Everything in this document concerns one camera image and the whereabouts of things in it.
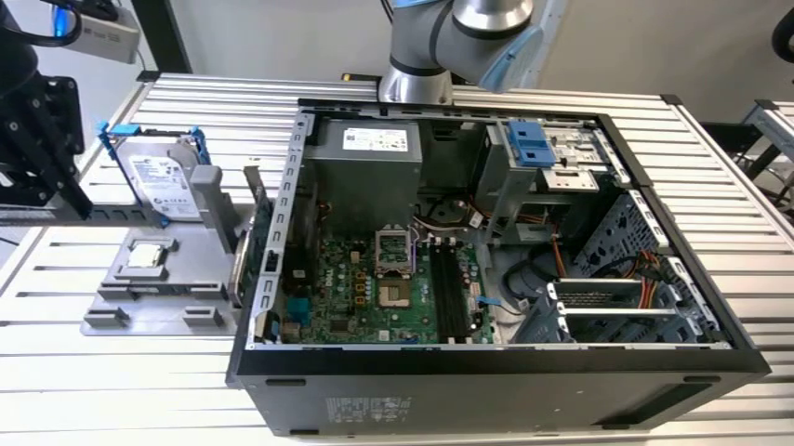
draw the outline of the black cable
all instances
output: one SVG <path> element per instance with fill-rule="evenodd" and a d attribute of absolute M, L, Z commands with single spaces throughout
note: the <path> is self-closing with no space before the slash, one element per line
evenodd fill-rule
<path fill-rule="evenodd" d="M 505 312 L 513 316 L 525 316 L 524 313 L 514 311 L 512 308 L 508 307 L 506 304 L 500 304 L 497 307 L 505 310 Z"/>
<path fill-rule="evenodd" d="M 596 270 L 596 272 L 592 274 L 592 278 L 602 277 L 612 269 L 624 265 L 626 262 L 636 260 L 637 256 L 621 257 L 620 259 L 613 260 L 608 263 L 608 265 Z"/>
<path fill-rule="evenodd" d="M 386 17 L 390 23 L 395 21 L 395 11 L 393 6 L 389 4 L 389 0 L 381 0 L 381 6 L 383 7 L 383 12 L 386 13 Z"/>
<path fill-rule="evenodd" d="M 0 242 L 6 242 L 8 244 L 12 244 L 14 246 L 19 246 L 20 245 L 18 242 L 15 242 L 14 240 L 7 239 L 6 237 L 0 237 Z"/>
<path fill-rule="evenodd" d="M 794 37 L 794 8 L 784 16 L 772 33 L 772 48 L 776 54 L 786 62 L 794 63 L 794 46 L 790 44 L 792 37 Z"/>
<path fill-rule="evenodd" d="M 81 38 L 81 34 L 83 33 L 83 16 L 81 14 L 78 6 L 75 5 L 74 0 L 65 0 L 63 4 L 75 16 L 75 26 L 73 27 L 73 31 L 70 31 L 67 35 L 57 37 L 26 33 L 24 31 L 12 30 L 10 28 L 0 28 L 0 38 L 15 39 L 18 42 L 22 42 L 23 44 L 45 46 L 50 48 L 58 48 L 61 46 L 74 44 Z"/>

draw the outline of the white label sticker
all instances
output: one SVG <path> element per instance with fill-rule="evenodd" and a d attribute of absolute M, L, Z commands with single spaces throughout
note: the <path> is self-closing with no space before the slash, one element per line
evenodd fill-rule
<path fill-rule="evenodd" d="M 151 207 L 169 218 L 199 218 L 199 207 L 187 185 L 183 167 L 166 156 L 130 157 L 135 180 Z"/>
<path fill-rule="evenodd" d="M 409 131 L 378 128 L 347 128 L 346 151 L 409 151 Z"/>
<path fill-rule="evenodd" d="M 469 225 L 473 228 L 478 229 L 482 224 L 484 224 L 484 214 L 481 214 L 480 212 L 474 211 L 474 215 L 472 216 L 472 220 L 469 221 Z"/>
<path fill-rule="evenodd" d="M 411 411 L 411 397 L 326 398 L 331 423 L 405 423 Z"/>

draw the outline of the metal frame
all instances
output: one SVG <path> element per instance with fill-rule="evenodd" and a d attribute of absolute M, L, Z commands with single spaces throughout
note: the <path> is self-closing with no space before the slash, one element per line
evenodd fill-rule
<path fill-rule="evenodd" d="M 279 82 L 170 74 L 165 74 L 157 83 L 146 84 L 146 88 L 147 94 L 138 98 L 131 95 L 122 107 L 125 111 L 121 116 L 122 121 L 161 128 L 169 125 L 187 128 L 202 119 L 201 124 L 207 131 L 214 162 L 223 167 L 225 176 L 233 177 L 237 174 L 243 160 L 246 164 L 258 164 L 259 174 L 270 194 L 275 191 L 274 179 L 283 168 L 297 99 L 305 97 L 371 100 L 375 97 L 373 83 Z M 654 181 L 654 189 L 662 201 L 678 200 L 672 202 L 676 204 L 666 204 L 666 207 L 674 214 L 700 261 L 709 270 L 714 283 L 745 323 L 754 344 L 762 349 L 773 367 L 773 375 L 762 382 L 742 387 L 653 431 L 560 433 L 554 442 L 580 444 L 606 441 L 634 444 L 638 441 L 658 441 L 666 444 L 684 440 L 696 441 L 705 446 L 790 444 L 794 441 L 794 426 L 790 419 L 790 411 L 794 407 L 790 398 L 790 381 L 794 375 L 790 367 L 794 362 L 794 300 L 784 292 L 790 292 L 792 289 L 794 255 L 792 255 L 788 235 L 777 231 L 760 211 L 753 210 L 754 208 L 750 209 L 750 214 L 708 213 L 712 207 L 708 203 L 758 205 L 758 200 L 749 196 L 746 188 L 741 186 L 737 174 L 733 171 L 725 171 L 724 167 L 716 164 L 718 148 L 698 142 L 693 130 L 685 126 L 673 113 L 672 107 L 653 95 L 516 90 L 508 95 L 494 96 L 477 88 L 458 86 L 456 101 L 458 105 L 509 107 L 522 110 L 554 108 L 561 111 L 604 112 L 612 116 L 629 147 Z M 781 103 L 780 105 L 784 110 L 786 107 L 794 107 L 794 104 Z M 698 124 L 692 124 L 692 127 L 698 128 Z M 117 178 L 114 183 L 122 180 L 121 173 L 105 166 L 106 161 L 110 162 L 105 158 L 106 155 L 101 151 L 97 162 L 93 163 L 94 166 L 85 175 L 83 187 L 87 187 L 87 182 L 99 178 L 97 175 L 99 171 L 105 172 L 102 178 Z M 685 159 L 689 167 L 676 167 L 676 164 Z M 103 195 L 99 184 L 90 186 L 90 196 L 94 200 L 110 196 L 111 192 L 118 195 L 113 186 L 106 188 L 111 190 Z M 242 194 L 235 195 L 235 192 L 243 188 L 250 196 L 251 192 L 247 191 L 242 174 L 239 185 L 234 181 L 225 185 L 225 191 L 233 193 L 238 203 L 246 200 Z M 693 200 L 698 200 L 698 205 L 692 205 Z M 34 361 L 30 364 L 31 367 L 37 367 L 35 370 L 41 370 L 42 364 L 57 367 L 57 364 L 61 364 L 57 359 L 63 358 L 69 353 L 77 354 L 73 357 L 77 364 L 82 361 L 85 363 L 85 370 L 79 374 L 81 380 L 77 384 L 71 383 L 78 378 L 69 376 L 59 380 L 58 387 L 39 380 L 30 386 L 31 395 L 39 397 L 39 392 L 43 392 L 43 395 L 57 398 L 58 389 L 71 388 L 74 385 L 83 386 L 82 378 L 87 379 L 86 374 L 91 375 L 98 364 L 117 367 L 113 364 L 118 364 L 118 354 L 125 352 L 129 354 L 126 358 L 135 361 L 141 367 L 146 367 L 149 373 L 129 385 L 115 386 L 119 390 L 110 392 L 93 388 L 91 392 L 81 397 L 91 401 L 102 398 L 105 401 L 102 413 L 106 415 L 125 413 L 125 415 L 117 417 L 114 422 L 97 420 L 91 426 L 106 430 L 78 433 L 77 438 L 90 441 L 98 439 L 125 441 L 130 440 L 133 435 L 139 442 L 155 443 L 165 435 L 183 441 L 207 441 L 207 438 L 223 438 L 226 441 L 269 439 L 273 435 L 271 429 L 265 426 L 258 416 L 253 415 L 254 405 L 247 398 L 234 405 L 235 408 L 241 408 L 239 411 L 223 417 L 222 420 L 215 418 L 218 413 L 229 413 L 211 410 L 217 407 L 226 408 L 225 402 L 231 398 L 226 390 L 219 390 L 222 396 L 210 397 L 201 389 L 190 390 L 185 389 L 183 385 L 174 384 L 170 387 L 174 392 L 165 397 L 169 398 L 169 404 L 163 404 L 167 400 L 158 400 L 149 392 L 139 391 L 139 386 L 151 387 L 151 380 L 159 380 L 161 384 L 174 380 L 174 372 L 165 363 L 173 356 L 153 356 L 153 352 L 179 351 L 179 362 L 183 364 L 179 370 L 195 372 L 195 375 L 186 375 L 194 376 L 195 379 L 202 373 L 222 371 L 222 368 L 207 369 L 201 365 L 190 364 L 199 361 L 203 355 L 229 354 L 231 339 L 215 342 L 209 342 L 206 338 L 142 339 L 131 344 L 123 339 L 81 338 L 79 325 L 87 304 L 82 304 L 82 297 L 74 294 L 91 294 L 99 280 L 94 279 L 97 274 L 87 270 L 85 265 L 93 265 L 93 268 L 110 266 L 125 232 L 126 230 L 111 229 L 50 228 L 43 230 L 42 241 L 31 246 L 30 256 L 22 256 L 23 247 L 16 251 L 20 253 L 18 259 L 22 263 L 14 268 L 18 272 L 10 274 L 7 291 L 0 297 L 0 318 L 8 324 L 0 330 L 0 344 L 4 346 L 0 349 L 3 353 L 23 355 L 8 357 L 10 361 L 22 361 L 22 367 L 27 367 L 27 359 Z M 740 242 L 742 239 L 733 238 L 748 233 L 764 236 L 762 241 L 744 243 Z M 704 242 L 701 240 L 704 234 L 720 236 L 724 241 Z M 59 284 L 57 290 L 53 281 L 59 277 L 70 279 L 69 282 Z M 35 321 L 35 326 L 27 325 L 31 321 Z M 38 336 L 43 336 L 42 340 L 33 337 L 34 332 Z M 54 343 L 54 338 L 61 339 L 61 342 Z M 218 378 L 218 382 L 214 381 L 214 383 L 217 384 L 213 387 L 222 387 L 222 378 Z M 126 410 L 129 394 L 130 397 L 141 398 L 142 407 L 147 408 L 145 412 L 129 413 Z M 197 409 L 197 399 L 206 402 L 203 405 L 206 410 Z M 178 418 L 175 418 L 174 408 L 185 408 Z M 27 417 L 26 409 L 23 408 L 18 414 Z M 186 428 L 206 426 L 210 416 L 218 421 L 218 423 L 210 422 L 214 426 L 218 425 L 217 427 Z M 153 417 L 157 417 L 157 424 L 151 421 Z M 119 423 L 123 426 L 158 428 L 142 428 L 135 431 L 114 430 L 122 426 Z M 61 425 L 50 424 L 46 419 L 45 423 L 38 422 L 38 426 L 54 430 L 63 429 Z M 27 436 L 34 434 L 19 435 L 23 439 L 30 439 Z M 362 440 L 381 446 L 415 444 L 414 437 L 401 436 L 350 439 L 343 440 L 343 443 L 354 444 Z M 429 436 L 422 441 L 494 445 L 506 442 L 546 443 L 550 439 L 545 434 L 513 433 L 474 437 L 465 434 Z"/>
<path fill-rule="evenodd" d="M 193 73 L 170 0 L 131 0 L 161 72 Z"/>

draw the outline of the slotted aluminum surface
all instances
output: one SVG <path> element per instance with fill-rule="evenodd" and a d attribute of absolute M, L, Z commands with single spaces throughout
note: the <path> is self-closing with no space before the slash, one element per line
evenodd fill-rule
<path fill-rule="evenodd" d="M 246 201 L 245 165 L 258 162 L 266 184 L 278 184 L 299 97 L 369 100 L 375 86 L 165 75 L 131 95 L 114 121 L 161 129 L 202 125 L 225 188 Z M 654 96 L 530 90 L 494 96 L 469 87 L 457 89 L 456 100 L 461 106 L 612 115 L 773 373 L 650 432 L 321 442 L 794 444 L 792 237 L 686 110 Z M 83 181 L 93 200 L 131 199 L 122 181 L 99 152 Z M 8 322 L 0 324 L 0 407 L 12 408 L 0 417 L 0 444 L 295 444 L 273 437 L 246 393 L 225 386 L 231 338 L 81 335 L 126 232 L 33 230 L 0 271 L 0 321 Z"/>

